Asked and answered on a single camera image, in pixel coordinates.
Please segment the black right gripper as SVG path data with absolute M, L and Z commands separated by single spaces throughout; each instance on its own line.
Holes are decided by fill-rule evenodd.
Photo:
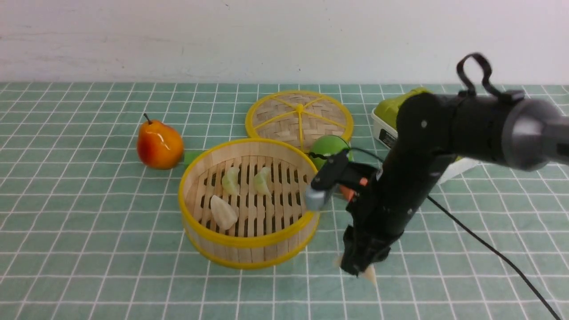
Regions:
M 367 184 L 356 188 L 347 206 L 353 224 L 343 234 L 340 268 L 358 277 L 384 261 L 444 171 L 445 154 L 439 152 L 391 151 L 381 169 L 346 160 L 348 185 L 362 177 Z

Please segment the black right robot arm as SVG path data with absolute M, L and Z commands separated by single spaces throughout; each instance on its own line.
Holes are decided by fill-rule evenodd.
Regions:
M 397 115 L 398 138 L 382 168 L 347 162 L 340 183 L 356 191 L 347 205 L 340 268 L 359 275 L 400 239 L 457 157 L 532 172 L 568 164 L 568 117 L 545 100 L 422 93 Z

